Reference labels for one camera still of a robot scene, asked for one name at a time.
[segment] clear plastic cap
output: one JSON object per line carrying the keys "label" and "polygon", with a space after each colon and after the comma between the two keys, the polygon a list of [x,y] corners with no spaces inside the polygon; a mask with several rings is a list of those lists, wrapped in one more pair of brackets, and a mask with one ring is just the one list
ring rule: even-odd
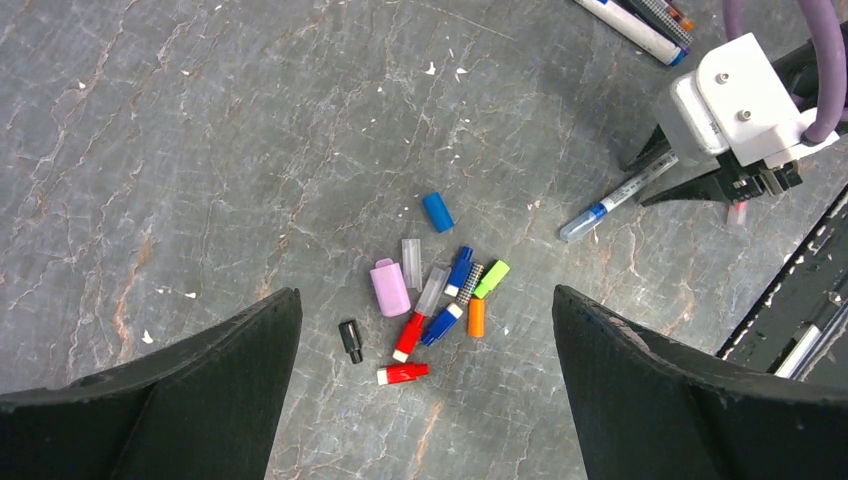
{"label": "clear plastic cap", "polygon": [[448,283],[450,275],[450,267],[442,270],[439,267],[433,267],[430,271],[430,276],[427,277],[427,284],[424,285],[424,291],[421,292],[421,297],[418,298],[418,303],[415,304],[415,311],[430,317],[436,312],[436,306],[439,303],[439,297],[442,295],[442,290],[445,284]]}

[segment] pen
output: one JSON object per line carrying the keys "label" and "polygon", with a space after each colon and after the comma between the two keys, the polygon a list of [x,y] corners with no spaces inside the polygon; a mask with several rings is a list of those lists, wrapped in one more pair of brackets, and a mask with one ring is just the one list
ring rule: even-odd
{"label": "pen", "polygon": [[568,222],[559,231],[560,240],[565,243],[576,242],[589,230],[595,228],[601,223],[601,220],[607,213],[615,207],[624,203],[625,200],[632,197],[639,190],[645,188],[649,183],[653,182],[660,175],[666,172],[669,168],[677,163],[677,155],[674,152],[668,152],[658,158],[654,163],[642,170],[638,175],[626,181],[624,185],[618,187],[608,197],[600,202],[589,207],[588,210],[580,214],[579,217]]}
{"label": "pen", "polygon": [[574,0],[618,33],[666,65],[675,66],[686,52],[611,0]]}

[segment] pink cap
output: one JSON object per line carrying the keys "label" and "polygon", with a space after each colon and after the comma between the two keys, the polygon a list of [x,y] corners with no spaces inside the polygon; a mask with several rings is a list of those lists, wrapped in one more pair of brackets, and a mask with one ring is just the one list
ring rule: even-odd
{"label": "pink cap", "polygon": [[374,282],[374,291],[377,292],[380,312],[387,317],[396,317],[408,312],[412,305],[409,303],[409,293],[406,291],[400,264],[391,258],[384,258],[378,261],[375,267],[371,270],[371,281]]}

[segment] plastic cap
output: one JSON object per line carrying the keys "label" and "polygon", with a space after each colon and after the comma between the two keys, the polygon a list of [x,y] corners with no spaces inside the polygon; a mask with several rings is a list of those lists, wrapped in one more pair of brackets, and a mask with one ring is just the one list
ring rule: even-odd
{"label": "plastic cap", "polygon": [[429,374],[430,367],[426,363],[402,363],[377,370],[377,383],[380,385],[394,385],[396,383],[411,382],[418,379],[418,377]]}
{"label": "plastic cap", "polygon": [[359,338],[356,320],[340,323],[339,333],[342,336],[342,345],[345,347],[345,352],[350,354],[350,360],[354,364],[362,362],[362,340]]}
{"label": "plastic cap", "polygon": [[424,210],[427,211],[427,216],[430,217],[430,221],[437,232],[442,233],[453,228],[453,219],[439,192],[427,195],[421,200],[421,203],[424,205]]}
{"label": "plastic cap", "polygon": [[448,282],[450,268],[442,270],[439,267],[433,267],[430,271],[430,276],[427,277],[427,283],[424,285],[424,291],[418,297],[418,303],[415,304],[415,311],[425,317],[432,316],[436,313],[436,306],[439,303],[439,296],[445,289],[445,284]]}
{"label": "plastic cap", "polygon": [[445,287],[445,295],[455,297],[459,290],[465,286],[465,280],[468,278],[468,273],[471,271],[471,255],[474,250],[471,247],[463,246],[459,250],[456,260],[453,264],[453,270],[448,277],[447,287]]}
{"label": "plastic cap", "polygon": [[472,298],[468,307],[468,336],[480,338],[486,331],[486,301],[482,298]]}
{"label": "plastic cap", "polygon": [[488,273],[480,280],[480,284],[477,285],[477,288],[474,290],[474,296],[477,298],[485,298],[486,295],[489,294],[495,287],[501,283],[503,277],[509,272],[509,265],[504,263],[503,260],[498,260],[489,269]]}
{"label": "plastic cap", "polygon": [[405,238],[400,241],[403,251],[403,281],[407,288],[421,291],[421,240]]}
{"label": "plastic cap", "polygon": [[403,281],[400,265],[391,258],[377,262],[371,270],[371,281],[380,304],[380,312],[387,317],[396,317],[409,311],[409,293]]}
{"label": "plastic cap", "polygon": [[409,354],[415,349],[418,339],[421,338],[421,331],[424,330],[424,320],[424,315],[415,312],[412,318],[406,322],[406,326],[403,327],[403,332],[400,334],[400,338],[398,338],[392,358],[399,362],[406,361]]}
{"label": "plastic cap", "polygon": [[459,317],[462,316],[462,308],[455,303],[451,303],[447,308],[442,310],[435,320],[427,327],[427,332],[421,337],[421,343],[430,346],[444,337],[448,330],[456,324]]}
{"label": "plastic cap", "polygon": [[456,303],[462,306],[468,305],[468,301],[471,300],[471,292],[473,292],[474,288],[477,287],[477,283],[480,282],[480,276],[482,274],[483,265],[480,265],[479,263],[472,263],[471,271],[468,273],[468,278],[465,279],[465,285],[462,287],[462,290],[456,294]]}

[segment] blue marker cap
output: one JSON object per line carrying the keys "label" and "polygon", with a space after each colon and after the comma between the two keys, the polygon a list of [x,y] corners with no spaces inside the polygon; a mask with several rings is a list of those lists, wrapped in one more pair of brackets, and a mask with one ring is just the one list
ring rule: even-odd
{"label": "blue marker cap", "polygon": [[421,200],[421,203],[424,204],[424,210],[427,210],[427,216],[430,217],[430,221],[433,222],[437,232],[447,232],[453,227],[453,219],[450,218],[448,207],[445,206],[439,192],[427,195]]}
{"label": "blue marker cap", "polygon": [[677,64],[683,61],[686,58],[686,50],[680,49],[680,53],[677,54],[676,57],[668,64],[669,67],[676,67]]}
{"label": "blue marker cap", "polygon": [[451,303],[427,326],[427,331],[421,336],[421,343],[430,346],[444,337],[448,330],[456,325],[456,321],[462,316],[462,308]]}
{"label": "blue marker cap", "polygon": [[445,285],[445,295],[456,297],[459,290],[465,286],[465,279],[468,278],[468,273],[471,271],[471,255],[474,250],[471,247],[463,246],[459,250],[459,255],[453,262],[451,274],[448,277],[448,283]]}

